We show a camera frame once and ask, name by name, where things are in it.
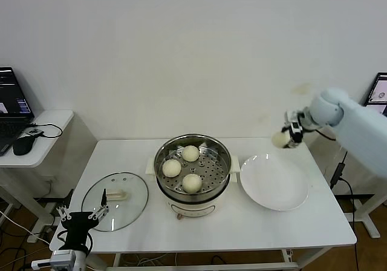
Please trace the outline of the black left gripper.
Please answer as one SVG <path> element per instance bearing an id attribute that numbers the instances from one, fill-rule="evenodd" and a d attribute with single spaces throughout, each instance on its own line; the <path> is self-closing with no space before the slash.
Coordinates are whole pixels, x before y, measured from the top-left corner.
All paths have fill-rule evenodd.
<path id="1" fill-rule="evenodd" d="M 103 190 L 100 206 L 93 212 L 68 212 L 66 206 L 58 206 L 60 220 L 65 222 L 67 231 L 65 250 L 88 250 L 88 232 L 99 224 L 109 212 L 106 189 Z"/>

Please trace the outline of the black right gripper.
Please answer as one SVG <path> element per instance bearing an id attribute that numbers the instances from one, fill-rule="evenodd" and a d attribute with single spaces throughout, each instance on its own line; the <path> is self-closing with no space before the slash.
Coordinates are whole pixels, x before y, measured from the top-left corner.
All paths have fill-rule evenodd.
<path id="1" fill-rule="evenodd" d="M 282 127 L 282 132 L 289 131 L 290 134 L 290 142 L 286 144 L 286 148 L 297 148 L 300 143 L 303 141 L 304 132 L 301 126 L 291 126 L 285 125 Z"/>

